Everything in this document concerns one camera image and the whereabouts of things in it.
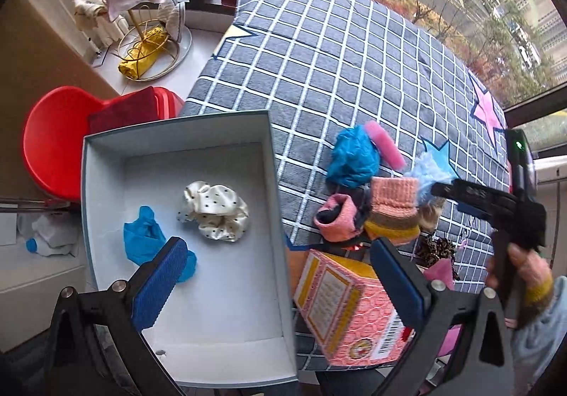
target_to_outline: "pink box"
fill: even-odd
[[[311,250],[294,296],[329,364],[397,360],[404,325],[371,266]]]

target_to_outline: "sleeve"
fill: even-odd
[[[567,278],[560,276],[555,279],[549,306],[512,336],[514,396],[524,396],[533,387],[554,357],[566,331]]]

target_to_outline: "gray plaid blanket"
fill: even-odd
[[[501,108],[449,49],[371,0],[238,0],[181,116],[264,108],[283,224],[295,246],[320,243],[313,216],[329,195],[325,174],[337,133],[371,119],[410,165],[427,150],[455,177],[508,187]],[[379,175],[399,176],[384,165]],[[479,291],[490,227],[448,202],[438,233],[457,244],[466,239],[455,288]],[[415,243],[401,249],[413,258]],[[298,317],[298,367],[327,369],[301,323]]]

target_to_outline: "person's hand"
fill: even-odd
[[[520,310],[518,321],[514,327],[524,327],[544,311],[552,301],[554,293],[554,278],[547,261],[534,250],[527,251],[520,246],[510,243],[507,247],[508,257],[517,268],[519,276],[526,282],[526,292]],[[494,274],[494,259],[487,263],[488,287],[498,287],[498,279]]]
[[[549,284],[553,279],[547,261],[534,250],[527,251],[514,243],[510,243],[507,251],[510,261],[517,268],[520,277],[526,282],[528,289],[537,289]],[[493,289],[497,288],[498,280],[494,274],[494,259],[492,257],[487,262],[487,271],[485,284]]]

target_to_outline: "white polka dot scrunchie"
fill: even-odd
[[[203,236],[237,241],[248,226],[248,206],[232,189],[197,181],[185,187],[178,220],[196,220]]]

